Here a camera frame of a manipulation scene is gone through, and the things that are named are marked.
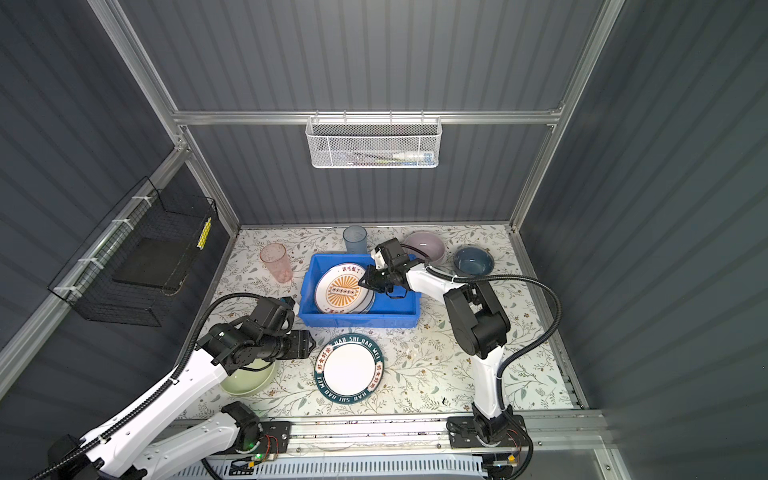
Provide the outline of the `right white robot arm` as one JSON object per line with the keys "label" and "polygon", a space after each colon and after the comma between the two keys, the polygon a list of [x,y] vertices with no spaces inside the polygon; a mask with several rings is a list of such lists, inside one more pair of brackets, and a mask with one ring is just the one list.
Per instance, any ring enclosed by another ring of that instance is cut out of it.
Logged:
{"label": "right white robot arm", "polygon": [[381,294],[402,287],[443,304],[456,343],[471,357],[475,432],[485,444],[498,442],[509,428],[500,368],[511,323],[490,283],[461,279],[413,260],[370,265],[359,285]]}

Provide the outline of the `white plate orange sun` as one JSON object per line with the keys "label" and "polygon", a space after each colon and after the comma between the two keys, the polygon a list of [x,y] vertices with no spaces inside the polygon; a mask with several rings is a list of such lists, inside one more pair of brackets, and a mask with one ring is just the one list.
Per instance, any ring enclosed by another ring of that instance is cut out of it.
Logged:
{"label": "white plate orange sun", "polygon": [[342,263],[330,268],[318,281],[314,301],[324,314],[350,314],[365,298],[367,290],[358,285],[366,268]]}

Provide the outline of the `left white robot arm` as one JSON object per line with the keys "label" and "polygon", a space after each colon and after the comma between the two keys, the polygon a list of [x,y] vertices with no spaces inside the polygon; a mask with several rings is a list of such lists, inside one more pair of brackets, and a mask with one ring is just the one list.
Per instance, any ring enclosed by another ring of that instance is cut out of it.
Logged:
{"label": "left white robot arm", "polygon": [[158,435],[212,387],[255,360],[306,359],[316,342],[288,321],[214,325],[180,363],[132,404],[81,437],[66,435],[48,451],[39,473],[51,479],[165,479],[215,453],[275,448],[261,421],[239,401],[166,440]]}

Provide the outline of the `white plate clover outline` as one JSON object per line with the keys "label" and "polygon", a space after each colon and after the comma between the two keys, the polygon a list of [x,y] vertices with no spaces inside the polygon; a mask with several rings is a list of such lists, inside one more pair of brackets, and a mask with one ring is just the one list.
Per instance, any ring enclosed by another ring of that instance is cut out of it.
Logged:
{"label": "white plate clover outline", "polygon": [[373,306],[376,299],[376,293],[368,291],[364,300],[354,309],[350,311],[350,314],[365,314]]}

